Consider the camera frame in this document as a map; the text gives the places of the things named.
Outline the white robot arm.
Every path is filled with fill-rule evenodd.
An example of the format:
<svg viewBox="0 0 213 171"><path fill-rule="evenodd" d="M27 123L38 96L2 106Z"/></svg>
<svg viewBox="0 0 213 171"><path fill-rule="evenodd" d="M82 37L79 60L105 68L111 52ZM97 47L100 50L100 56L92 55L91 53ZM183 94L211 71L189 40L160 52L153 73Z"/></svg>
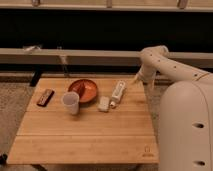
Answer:
<svg viewBox="0 0 213 171"><path fill-rule="evenodd" d="M136 82L161 73L173 81L159 107L159 171L213 171L213 73L167 57L167 47L140 52Z"/></svg>

